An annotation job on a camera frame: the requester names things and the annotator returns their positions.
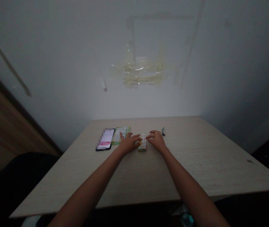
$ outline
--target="pixelated screen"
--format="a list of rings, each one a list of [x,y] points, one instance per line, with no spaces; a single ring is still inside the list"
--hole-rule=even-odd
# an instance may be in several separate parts
[[[115,129],[105,128],[96,148],[99,150],[105,150],[106,148],[109,148],[114,132]]]

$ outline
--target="smartphone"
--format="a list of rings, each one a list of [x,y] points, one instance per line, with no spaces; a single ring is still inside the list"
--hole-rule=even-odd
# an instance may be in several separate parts
[[[103,130],[102,136],[96,146],[96,151],[110,150],[112,147],[112,137],[116,129],[105,128]]]

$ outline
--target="wooden table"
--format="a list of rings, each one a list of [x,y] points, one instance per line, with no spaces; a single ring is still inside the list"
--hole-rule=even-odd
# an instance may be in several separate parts
[[[201,117],[95,120],[82,132],[11,217],[54,213],[112,153],[95,151],[104,128],[134,134],[161,130],[167,147],[209,196],[269,191],[269,169]],[[179,200],[161,155],[147,144],[124,157],[97,208]]]

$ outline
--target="forearm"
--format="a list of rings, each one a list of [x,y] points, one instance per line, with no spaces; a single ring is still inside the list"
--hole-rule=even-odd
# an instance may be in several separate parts
[[[168,148],[160,151],[175,187],[198,226],[229,226],[213,201],[170,153]]]
[[[69,198],[49,226],[82,226],[122,159],[123,154],[114,150]]]

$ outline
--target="human arm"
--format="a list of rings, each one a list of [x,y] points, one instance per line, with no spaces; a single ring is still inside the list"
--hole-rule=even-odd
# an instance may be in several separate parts
[[[121,143],[112,154],[84,181],[84,183],[67,200],[59,210],[49,227],[80,227],[97,205],[108,182],[114,174],[123,157],[137,148],[140,143],[139,134],[130,137],[128,133],[124,138],[120,133]]]
[[[229,226],[203,188],[171,154],[165,145],[161,132],[153,130],[150,133],[152,134],[146,139],[164,158],[175,187],[197,226]]]

